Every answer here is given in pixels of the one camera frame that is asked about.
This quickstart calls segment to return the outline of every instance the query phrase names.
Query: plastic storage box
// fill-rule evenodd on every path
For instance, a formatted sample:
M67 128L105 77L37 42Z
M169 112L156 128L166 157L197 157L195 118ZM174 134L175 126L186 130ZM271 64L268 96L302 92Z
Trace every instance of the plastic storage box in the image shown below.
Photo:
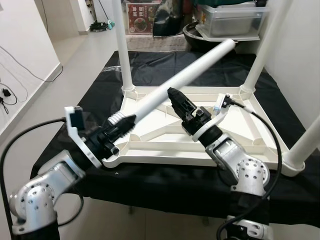
M269 8L253 6L252 2L217 8L200 5L199 27L209 38L258 36Z

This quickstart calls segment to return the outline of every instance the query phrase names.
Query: power cord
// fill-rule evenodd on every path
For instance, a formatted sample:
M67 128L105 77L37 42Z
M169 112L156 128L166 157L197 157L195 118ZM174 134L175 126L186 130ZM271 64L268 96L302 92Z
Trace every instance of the power cord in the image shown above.
M38 79L38 80L40 80L40 81L42 81L42 82L45 82L45 83L52 83L52 82L54 82L56 79L57 79L57 77L59 77L61 74L62 74L62 72L63 72L63 70L64 70L64 67L62 66L62 69L61 69L61 72L58 74L58 76L56 76L53 80L51 80L51 81L46 81L46 80L43 80L42 78L40 78L40 77L38 77L38 76L36 76L35 74L33 74L28 68L26 68L24 65L22 65L10 52L8 52L4 47L2 47L2 46L0 46L0 49L2 49L3 51L5 51L13 60L15 60L15 62L17 63L17 64L19 64L21 67L23 67L28 73L30 73L32 76L34 76L36 79Z
M15 92L12 91L12 89L11 89L8 85L6 85L6 84L4 84L4 83L2 83L2 82L0 82L0 85L5 86L7 89L9 89L10 92L12 93L12 95L13 95L14 98L15 98L15 102L14 102L14 103L5 102L4 99L2 99L2 102L3 102L4 104L6 104L6 105L9 105L9 106L16 105L17 102L18 102L18 98L17 98L17 95L15 94Z
M42 8L43 8L44 17L45 17L45 29L46 29L46 32L48 32L48 19L47 19L46 9L44 5L44 0L41 0L41 3L42 3Z
M27 99L28 99L28 90L27 88L22 84L22 82L20 80L18 80L15 75L9 70L7 69L1 62L0 62L0 65L21 85L21 87L25 90L25 93L26 93L26 97L25 97L25 100L23 101L20 101L20 99L18 98L18 101L20 103L24 103Z
M100 5L101 5L101 8L102 8L103 12L104 12L104 15L106 16L106 19L107 19L107 20L109 20L109 17L108 17L108 15L107 15L106 11L105 11L104 6L102 6L102 4L101 4L101 1L100 1L100 0L98 0L98 1L99 1Z
M2 97L0 97L0 104L2 104L5 113L6 113L6 114L9 114L9 110L8 110L8 108L6 107L6 105L4 104L4 99L3 99Z
M75 220L75 219L79 216L79 214L81 213L82 209L84 208L84 204L85 204L84 197L81 196L79 193L77 193L77 195L78 195L79 198L80 198L80 207L79 207L78 211L77 211L76 214L75 214L73 217L71 217L68 221L65 221L65 222L63 222L63 223L59 223L59 224L58 224L58 227L59 227L59 228L65 226L65 225L71 223L73 220Z
M4 211L5 211L5 216L6 216L6 221L8 223L8 228L10 231L10 235L11 235L11 239L14 239L14 235L12 232L12 225L13 225L13 220L11 218L11 213L10 213L10 206L9 206L9 201L8 201L8 196L7 196L7 191L6 191L6 185L5 185L5 176L4 176L4 165L5 165L5 160L6 160L6 155L9 151L9 149L11 148L11 146L23 135L25 135L26 133L40 128L42 126L45 125L49 125L49 124L53 124L53 123L58 123L58 122L66 122L66 118L65 117L61 117L58 119L53 119L53 120L49 120L49 121L45 121L39 124L36 124L34 126L31 126L25 130L23 130L22 132L20 132L18 135L16 135L13 139L11 139L11 141L6 145L6 147L3 150L3 153L1 155L0 158L0 188L1 188L1 194L2 194L2 199L3 199L3 205L4 205Z
M255 205L253 205L252 207L250 207L246 212L226 221L225 223L223 223L221 226L219 226L217 232L216 232L216 239L217 240L221 240L221 234L222 234L222 231L229 225L235 223L235 222L238 222L242 219L244 219L248 214L250 214L253 210L255 210L265 199L267 199L271 192L274 190L274 188L276 187L277 183L278 183L278 180L279 180L279 177L281 175L281 170L282 170L282 153L281 153L281 148L280 148L280 144L279 144L279 141L277 139L277 136L276 134L274 133L273 129L271 128L271 126L261 117L259 116L258 114L256 114L255 112L251 111L249 108L247 108L246 106L238 103L238 102L235 102L235 101L232 101L231 102L232 105L235 105L235 106L238 106L242 109L244 109L246 112L254 115L256 118L258 118L265 126L266 128L270 131L272 137L273 137L273 140L274 140L274 143L275 143L275 146L276 146L276 152L277 152L277 155L278 155L278 166L277 166L277 170L276 170L276 174L275 174L275 177L274 177L274 180L272 182L272 185L271 187L269 188L268 191L266 191L266 193L262 196L261 200L259 202L257 202Z

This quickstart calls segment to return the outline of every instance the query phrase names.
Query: tiled floor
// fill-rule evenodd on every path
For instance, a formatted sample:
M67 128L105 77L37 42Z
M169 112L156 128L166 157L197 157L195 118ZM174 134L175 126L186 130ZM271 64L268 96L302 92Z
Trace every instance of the tiled floor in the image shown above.
M116 49L114 30L92 33L85 38L75 54L64 64L60 77L44 90L8 140L31 125L63 116L63 107L75 106ZM15 143L5 165L9 193L29 179L35 160L60 126L60 123L56 123L42 127ZM0 152L8 140L0 147ZM1 201L1 239L8 240L9 233ZM69 194L62 196L56 207L59 222L72 216L78 206L77 197ZM134 214L130 215L127 206L86 197L80 216L59 231L61 240L214 240L216 229L222 221L210 218L209 226L204 226L199 216L144 208L135 208ZM319 239L319 230L315 227L276 225L274 229L275 240Z

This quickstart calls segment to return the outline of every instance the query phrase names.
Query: white plastic tube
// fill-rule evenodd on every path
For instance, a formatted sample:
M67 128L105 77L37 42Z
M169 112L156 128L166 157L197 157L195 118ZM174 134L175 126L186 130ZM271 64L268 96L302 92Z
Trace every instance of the white plastic tube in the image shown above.
M122 13L121 1L113 0L112 7L113 7L114 22L115 22L116 41L118 44L119 59L120 59L120 65L121 65L122 90L131 91L135 88L135 86L132 83L132 77L131 77L131 68L130 68L130 61L129 61L129 55L128 55L128 47L127 47L127 41L126 41L126 32L125 32L125 24L124 24L124 17Z
M320 145L320 115L305 131L295 145L283 156L283 163L288 168L283 173L287 176L295 176L305 168L305 160Z
M157 106L159 106L168 98L167 91L169 88L180 89L184 86L187 86L209 67L220 60L224 55L230 52L235 45L236 44L233 40L225 40L208 53L200 57L198 60L191 63L185 69L171 77L151 94L143 98L138 109L134 113L136 115L135 123L137 124L141 119L151 113Z
M277 12L275 13L270 26L265 31L264 37L261 40L261 44L259 50L256 54L255 61L251 67L251 70L246 77L246 80L240 88L249 93L253 93L255 89L255 85L258 81L258 78L268 60L269 52L272 47L273 42L276 40L277 35L283 22L287 16L287 13L292 4L292 0L281 0L279 1L279 6L277 8Z

